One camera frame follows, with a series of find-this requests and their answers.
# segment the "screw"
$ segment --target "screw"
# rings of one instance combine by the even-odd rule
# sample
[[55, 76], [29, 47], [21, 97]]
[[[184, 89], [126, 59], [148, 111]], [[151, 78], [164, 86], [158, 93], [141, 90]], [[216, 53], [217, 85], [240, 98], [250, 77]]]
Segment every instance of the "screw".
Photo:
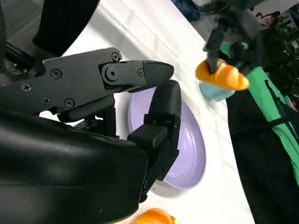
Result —
[[117, 53], [113, 53], [112, 54], [112, 59], [114, 60], [114, 61], [119, 61], [120, 60], [120, 57], [118, 56], [118, 54]]
[[61, 76], [62, 76], [62, 72], [61, 72], [60, 70], [58, 70], [58, 69], [53, 69], [53, 70], [51, 71], [51, 76], [52, 76], [53, 78], [55, 78], [55, 79], [60, 79]]
[[119, 73], [116, 68], [110, 67], [106, 70], [106, 77], [109, 81], [116, 81], [119, 78]]
[[32, 86], [28, 83], [22, 85], [22, 90], [24, 92], [30, 92], [32, 90]]
[[49, 105], [51, 103], [51, 99], [49, 97], [44, 97], [43, 98], [43, 104], [44, 105]]
[[64, 101], [64, 105], [66, 108], [72, 108], [74, 106], [74, 101], [72, 99], [66, 99]]
[[139, 75], [140, 77], [142, 77], [142, 76], [144, 75], [143, 69], [139, 69], [139, 70], [138, 70], [138, 75]]

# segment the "white table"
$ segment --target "white table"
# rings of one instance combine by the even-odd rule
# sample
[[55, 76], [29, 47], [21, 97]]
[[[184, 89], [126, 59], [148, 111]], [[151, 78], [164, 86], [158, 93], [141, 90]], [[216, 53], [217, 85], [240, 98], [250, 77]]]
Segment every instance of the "white table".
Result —
[[[206, 172], [192, 190], [180, 192], [156, 183], [135, 214], [162, 208], [183, 224], [253, 224], [228, 130], [224, 102], [207, 102], [198, 92], [194, 71], [206, 58], [204, 40], [170, 0], [101, 0], [86, 28], [65, 55], [108, 47], [124, 60], [159, 60], [175, 67], [184, 101], [201, 128], [206, 146]], [[115, 94], [117, 133], [128, 135], [131, 94]], [[133, 217], [120, 223], [129, 224]]]

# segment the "purple plate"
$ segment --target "purple plate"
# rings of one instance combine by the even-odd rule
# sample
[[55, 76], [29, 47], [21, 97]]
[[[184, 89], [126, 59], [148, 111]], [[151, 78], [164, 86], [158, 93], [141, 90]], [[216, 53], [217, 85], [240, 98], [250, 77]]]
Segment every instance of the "purple plate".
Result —
[[[149, 112], [155, 88], [134, 93], [128, 109], [130, 133], [143, 124]], [[164, 181], [177, 189], [191, 189], [201, 180], [206, 167], [206, 151], [198, 123], [187, 104], [182, 101], [179, 156]]]

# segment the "orange object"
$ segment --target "orange object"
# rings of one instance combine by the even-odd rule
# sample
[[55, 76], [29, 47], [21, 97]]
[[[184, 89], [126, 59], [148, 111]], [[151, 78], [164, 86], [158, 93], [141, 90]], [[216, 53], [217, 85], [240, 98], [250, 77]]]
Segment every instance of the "orange object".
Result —
[[132, 224], [179, 224], [179, 222], [162, 209], [150, 209]]
[[218, 70], [210, 74], [207, 60], [204, 60], [196, 69], [196, 78], [200, 81], [216, 85], [227, 90], [246, 90], [249, 88], [249, 80], [239, 73], [239, 70], [218, 60]]

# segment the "floor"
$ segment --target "floor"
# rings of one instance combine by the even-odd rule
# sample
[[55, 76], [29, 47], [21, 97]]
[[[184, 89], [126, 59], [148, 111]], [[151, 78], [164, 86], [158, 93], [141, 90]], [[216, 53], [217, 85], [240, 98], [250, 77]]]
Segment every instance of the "floor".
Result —
[[32, 39], [38, 31], [43, 0], [0, 0], [7, 41], [30, 55], [36, 53]]

